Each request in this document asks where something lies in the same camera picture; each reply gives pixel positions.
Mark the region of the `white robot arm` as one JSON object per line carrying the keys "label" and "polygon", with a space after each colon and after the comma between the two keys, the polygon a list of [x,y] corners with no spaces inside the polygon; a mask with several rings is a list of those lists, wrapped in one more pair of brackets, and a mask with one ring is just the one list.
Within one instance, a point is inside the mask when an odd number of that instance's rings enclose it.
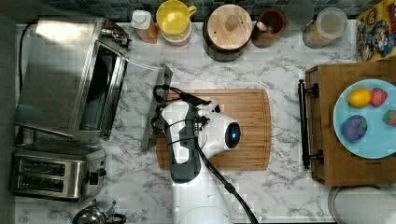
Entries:
{"label": "white robot arm", "polygon": [[232,224],[207,160],[235,148],[238,122],[211,106],[174,102],[161,113],[167,140],[174,224]]}

